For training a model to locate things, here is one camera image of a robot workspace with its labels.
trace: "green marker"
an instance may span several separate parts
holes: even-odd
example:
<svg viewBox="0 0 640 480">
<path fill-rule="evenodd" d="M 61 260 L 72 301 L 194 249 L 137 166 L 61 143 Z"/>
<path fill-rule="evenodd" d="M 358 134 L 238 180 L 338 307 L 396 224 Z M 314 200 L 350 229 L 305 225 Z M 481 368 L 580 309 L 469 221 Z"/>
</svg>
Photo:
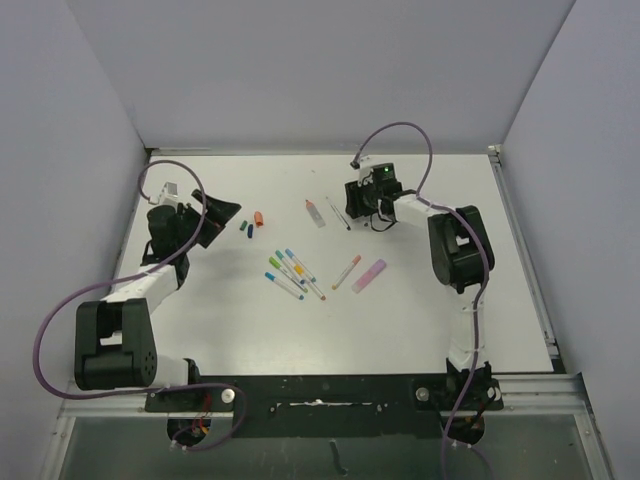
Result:
<svg viewBox="0 0 640 480">
<path fill-rule="evenodd" d="M 285 277 L 287 277 L 289 280 L 291 280 L 291 281 L 295 284 L 295 286 L 296 286 L 296 287 L 298 287 L 298 288 L 299 288 L 300 290 L 302 290 L 304 293 L 309 293 L 309 290 L 308 290 L 306 287 L 303 287 L 302 285 L 300 285 L 300 284 L 296 281 L 296 279 L 295 279 L 295 278 L 293 278 L 289 272 L 287 272 L 287 270 L 286 270 L 286 269 L 282 268 L 282 265 L 280 265 L 280 264 L 278 263 L 278 261 L 277 261 L 275 258 L 273 258 L 273 257 L 269 257 L 269 263 L 270 263 L 271 265 L 273 265 L 276 269 L 280 270 L 280 272 L 281 272 Z"/>
</svg>

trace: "wall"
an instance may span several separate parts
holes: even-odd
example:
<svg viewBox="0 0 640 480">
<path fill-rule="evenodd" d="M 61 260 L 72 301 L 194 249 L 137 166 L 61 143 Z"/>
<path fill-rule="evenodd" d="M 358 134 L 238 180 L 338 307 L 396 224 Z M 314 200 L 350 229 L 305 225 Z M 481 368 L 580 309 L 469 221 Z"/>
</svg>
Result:
<svg viewBox="0 0 640 480">
<path fill-rule="evenodd" d="M 43 316 L 108 278 L 145 159 L 62 0 L 0 3 L 0 477 L 38 477 L 60 400 L 31 369 Z M 45 337 L 45 373 L 72 372 L 73 309 Z"/>
<path fill-rule="evenodd" d="M 484 152 L 573 3 L 68 1 L 145 144 L 219 153 Z"/>
<path fill-rule="evenodd" d="M 638 477 L 640 3 L 579 0 L 505 142 L 505 170 L 571 368 L 618 478 Z"/>
</svg>

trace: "small bottle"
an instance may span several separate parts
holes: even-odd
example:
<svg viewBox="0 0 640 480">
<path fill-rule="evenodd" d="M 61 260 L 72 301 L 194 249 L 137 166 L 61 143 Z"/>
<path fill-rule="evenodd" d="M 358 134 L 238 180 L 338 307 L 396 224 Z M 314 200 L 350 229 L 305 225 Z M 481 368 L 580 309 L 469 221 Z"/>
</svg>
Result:
<svg viewBox="0 0 640 480">
<path fill-rule="evenodd" d="M 320 212 L 318 212 L 318 209 L 316 208 L 316 206 L 313 203 L 311 203 L 309 200 L 305 200 L 305 202 L 306 202 L 307 212 L 309 212 L 309 215 L 311 215 L 311 218 L 315 222 L 316 227 L 318 228 L 324 227 L 326 223 L 324 223 L 324 218 L 322 218 L 322 215 L 320 215 Z"/>
</svg>

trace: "white table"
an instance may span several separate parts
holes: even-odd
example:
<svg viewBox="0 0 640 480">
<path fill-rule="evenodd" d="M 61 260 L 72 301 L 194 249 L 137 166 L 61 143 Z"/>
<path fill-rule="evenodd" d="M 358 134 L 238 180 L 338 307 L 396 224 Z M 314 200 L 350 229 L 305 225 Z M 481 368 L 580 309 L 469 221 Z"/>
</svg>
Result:
<svg viewBox="0 0 640 480">
<path fill-rule="evenodd" d="M 398 224 L 375 233 L 363 221 L 347 231 L 325 200 L 342 210 L 344 183 L 357 178 L 350 156 L 153 157 L 193 168 L 210 196 L 242 210 L 207 250 L 189 252 L 180 289 L 152 315 L 158 351 L 193 358 L 207 375 L 390 374 L 445 371 L 448 302 L 435 278 L 424 231 Z M 404 188 L 415 188 L 423 155 L 374 156 L 393 161 Z M 195 188 L 173 166 L 149 170 L 145 191 L 178 183 L 182 199 Z M 495 372 L 548 372 L 547 348 L 507 217 L 485 155 L 436 156 L 423 192 L 451 206 L 476 205 L 496 257 L 485 303 L 486 348 Z M 305 209 L 313 201 L 327 225 L 318 229 Z M 119 275 L 133 273 L 149 238 L 140 202 Z M 239 231 L 255 210 L 265 225 L 249 240 Z M 328 299 L 311 292 L 299 301 L 265 277 L 276 249 L 290 248 L 318 278 Z M 330 285 L 356 255 L 362 261 L 337 291 Z M 365 290 L 350 286 L 377 259 L 388 266 Z"/>
</svg>

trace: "pink rectangular object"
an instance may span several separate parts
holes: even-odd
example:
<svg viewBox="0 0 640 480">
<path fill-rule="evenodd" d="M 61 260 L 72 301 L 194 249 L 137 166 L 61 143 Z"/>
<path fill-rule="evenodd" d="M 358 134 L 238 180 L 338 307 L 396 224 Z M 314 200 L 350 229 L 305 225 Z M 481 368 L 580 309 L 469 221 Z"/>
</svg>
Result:
<svg viewBox="0 0 640 480">
<path fill-rule="evenodd" d="M 351 290 L 356 293 L 360 293 L 360 291 L 371 283 L 371 280 L 376 278 L 378 274 L 384 270 L 384 267 L 387 266 L 387 262 L 380 259 L 373 265 L 371 268 L 367 270 L 357 281 L 351 286 Z"/>
</svg>

